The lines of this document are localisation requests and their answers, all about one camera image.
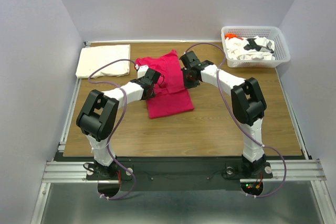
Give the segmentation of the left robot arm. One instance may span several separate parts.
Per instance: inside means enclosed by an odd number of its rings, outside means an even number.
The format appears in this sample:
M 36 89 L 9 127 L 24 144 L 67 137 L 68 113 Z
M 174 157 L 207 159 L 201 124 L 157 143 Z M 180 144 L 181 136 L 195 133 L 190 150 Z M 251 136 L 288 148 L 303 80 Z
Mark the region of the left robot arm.
M 76 125 L 87 137 L 94 155 L 94 167 L 87 170 L 110 179 L 120 166 L 110 141 L 131 102 L 155 97 L 154 86 L 161 74 L 147 65 L 138 69 L 138 77 L 110 91 L 92 90 L 77 117 Z

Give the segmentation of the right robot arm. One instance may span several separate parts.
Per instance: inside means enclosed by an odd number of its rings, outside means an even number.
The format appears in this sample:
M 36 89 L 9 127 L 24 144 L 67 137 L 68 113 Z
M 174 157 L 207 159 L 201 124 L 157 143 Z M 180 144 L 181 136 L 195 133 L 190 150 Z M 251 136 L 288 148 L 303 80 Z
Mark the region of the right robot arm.
M 183 64 L 182 75 L 187 89 L 205 82 L 217 87 L 222 98 L 224 93 L 231 98 L 231 106 L 225 105 L 234 122 L 243 133 L 244 148 L 241 170 L 244 175 L 253 177 L 266 162 L 262 143 L 261 127 L 265 110 L 265 98 L 255 78 L 244 79 L 234 76 L 211 61 L 201 62 L 193 51 L 180 57 Z

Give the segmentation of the pink t-shirt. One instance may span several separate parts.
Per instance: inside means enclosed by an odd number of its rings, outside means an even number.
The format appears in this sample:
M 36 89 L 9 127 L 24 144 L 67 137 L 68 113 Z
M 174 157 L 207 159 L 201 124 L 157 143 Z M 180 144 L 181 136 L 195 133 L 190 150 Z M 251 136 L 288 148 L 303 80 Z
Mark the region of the pink t-shirt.
M 156 119 L 194 110 L 176 50 L 158 58 L 144 57 L 135 61 L 158 71 L 161 76 L 154 85 L 155 97 L 147 100 L 149 118 Z

